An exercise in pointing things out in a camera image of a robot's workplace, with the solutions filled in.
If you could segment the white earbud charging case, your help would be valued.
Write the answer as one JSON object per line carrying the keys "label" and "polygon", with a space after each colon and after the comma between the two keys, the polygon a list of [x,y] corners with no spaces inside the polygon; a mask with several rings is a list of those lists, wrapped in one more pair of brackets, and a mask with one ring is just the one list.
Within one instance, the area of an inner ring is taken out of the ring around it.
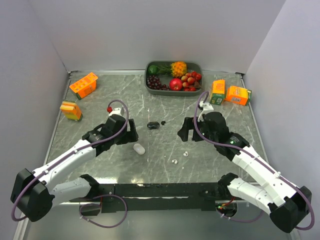
{"label": "white earbud charging case", "polygon": [[133,149],[139,155],[143,155],[146,152],[145,148],[139,143],[134,144]]}

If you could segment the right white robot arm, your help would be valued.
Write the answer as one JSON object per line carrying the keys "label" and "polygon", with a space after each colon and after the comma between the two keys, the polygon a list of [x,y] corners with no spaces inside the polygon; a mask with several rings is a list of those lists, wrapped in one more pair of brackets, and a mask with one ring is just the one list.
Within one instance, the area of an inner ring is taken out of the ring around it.
{"label": "right white robot arm", "polygon": [[290,233],[312,212],[312,193],[298,187],[274,170],[240,134],[229,130],[220,112],[210,111],[199,117],[186,117],[177,132],[183,142],[193,131],[192,140],[212,143],[216,150],[248,173],[254,186],[233,173],[224,175],[218,187],[223,199],[241,198],[267,213],[278,229]]}

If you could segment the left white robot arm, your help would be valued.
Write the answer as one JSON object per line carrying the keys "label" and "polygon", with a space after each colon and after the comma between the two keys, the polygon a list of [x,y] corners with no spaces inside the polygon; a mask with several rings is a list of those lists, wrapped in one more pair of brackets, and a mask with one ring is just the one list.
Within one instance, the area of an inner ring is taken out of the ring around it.
{"label": "left white robot arm", "polygon": [[89,160],[108,151],[113,145],[137,142],[135,121],[112,114],[105,123],[86,132],[68,151],[50,163],[33,171],[24,168],[16,175],[10,200],[25,218],[36,222],[59,203],[76,198],[95,200],[99,195],[98,182],[82,175],[72,182],[59,180]]}

